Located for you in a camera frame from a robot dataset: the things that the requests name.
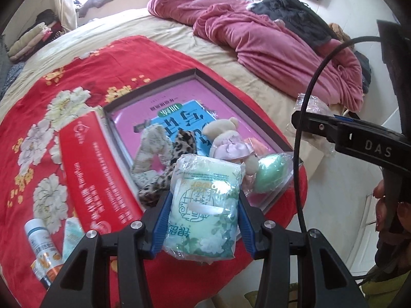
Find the leopard print scarf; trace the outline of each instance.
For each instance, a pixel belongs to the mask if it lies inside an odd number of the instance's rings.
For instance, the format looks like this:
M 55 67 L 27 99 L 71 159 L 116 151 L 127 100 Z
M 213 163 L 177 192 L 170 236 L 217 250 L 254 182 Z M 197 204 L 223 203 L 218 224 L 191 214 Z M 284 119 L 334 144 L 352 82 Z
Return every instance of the leopard print scarf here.
M 163 191 L 170 189 L 171 176 L 175 163 L 183 154 L 197 154 L 196 138 L 194 132 L 179 130 L 173 144 L 173 157 L 164 172 L 156 181 L 147 184 L 138 192 L 140 203 L 148 208 L 157 205 Z

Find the fingernail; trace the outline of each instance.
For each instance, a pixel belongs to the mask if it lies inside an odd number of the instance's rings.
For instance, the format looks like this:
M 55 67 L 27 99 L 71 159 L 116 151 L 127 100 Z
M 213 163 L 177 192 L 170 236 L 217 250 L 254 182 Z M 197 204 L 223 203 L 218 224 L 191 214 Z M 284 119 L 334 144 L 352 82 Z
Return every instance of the fingernail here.
M 400 218 L 407 217 L 409 212 L 409 206 L 406 203 L 399 203 L 397 207 L 397 213 Z

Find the green egg-shaped object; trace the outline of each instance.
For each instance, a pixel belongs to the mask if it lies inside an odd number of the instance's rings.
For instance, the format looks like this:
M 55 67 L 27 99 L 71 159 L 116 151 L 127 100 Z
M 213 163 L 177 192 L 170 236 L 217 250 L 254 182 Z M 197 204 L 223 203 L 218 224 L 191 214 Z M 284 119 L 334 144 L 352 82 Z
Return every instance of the green egg-shaped object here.
M 289 173 L 292 160 L 285 153 L 264 156 L 258 161 L 258 170 L 254 180 L 253 192 L 274 191 Z

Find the white bottle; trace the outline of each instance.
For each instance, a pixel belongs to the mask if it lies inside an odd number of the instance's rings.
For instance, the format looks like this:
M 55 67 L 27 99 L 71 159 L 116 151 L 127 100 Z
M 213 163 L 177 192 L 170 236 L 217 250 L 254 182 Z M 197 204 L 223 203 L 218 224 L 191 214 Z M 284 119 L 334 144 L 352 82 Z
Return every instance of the white bottle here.
M 63 261 L 61 255 L 51 240 L 50 233 L 42 219 L 31 219 L 24 225 L 24 230 L 28 237 L 31 248 L 36 258 L 44 267 L 46 275 L 54 281 Z

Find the beige bedsheet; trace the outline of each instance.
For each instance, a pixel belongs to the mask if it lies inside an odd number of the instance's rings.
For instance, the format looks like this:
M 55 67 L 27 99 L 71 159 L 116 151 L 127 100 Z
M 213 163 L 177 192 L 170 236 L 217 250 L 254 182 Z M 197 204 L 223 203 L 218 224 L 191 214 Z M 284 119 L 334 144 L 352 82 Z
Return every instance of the beige bedsheet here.
M 10 108 L 46 73 L 68 64 L 83 53 L 96 50 L 114 40 L 135 35 L 146 36 L 161 45 L 185 53 L 213 69 L 251 96 L 280 130 L 285 131 L 294 107 L 294 99 L 269 86 L 241 66 L 231 48 L 222 48 L 195 37 L 192 28 L 175 21 L 150 16 L 146 9 L 130 9 L 85 24 L 38 51 L 27 61 L 22 73 L 1 101 L 0 122 Z M 294 140 L 292 138 L 288 140 L 293 145 Z M 323 153 L 303 141 L 300 157 L 305 163 L 310 178 L 318 167 Z

